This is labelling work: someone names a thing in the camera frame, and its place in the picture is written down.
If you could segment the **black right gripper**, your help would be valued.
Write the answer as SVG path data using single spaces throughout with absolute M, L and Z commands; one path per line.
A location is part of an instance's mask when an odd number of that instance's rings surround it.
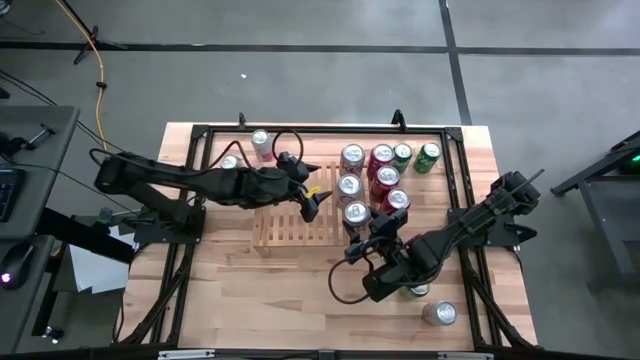
M 344 251 L 345 260 L 348 263 L 355 263 L 366 257 L 369 250 L 385 257 L 391 250 L 400 246 L 398 230 L 407 221 L 408 210 L 406 208 L 398 209 L 389 215 L 379 215 L 367 224 L 369 230 L 367 239 L 362 239 L 357 227 L 344 221 L 343 227 L 349 237 L 349 245 Z

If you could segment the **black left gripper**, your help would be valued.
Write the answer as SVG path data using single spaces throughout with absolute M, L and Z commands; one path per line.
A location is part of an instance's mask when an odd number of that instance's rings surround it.
M 320 204 L 332 195 L 332 191 L 307 195 L 308 189 L 304 182 L 310 174 L 320 167 L 304 163 L 291 154 L 279 154 L 276 159 L 276 169 L 284 173 L 281 183 L 286 190 L 283 199 L 300 205 L 300 215 L 306 223 L 311 223 L 319 213 Z

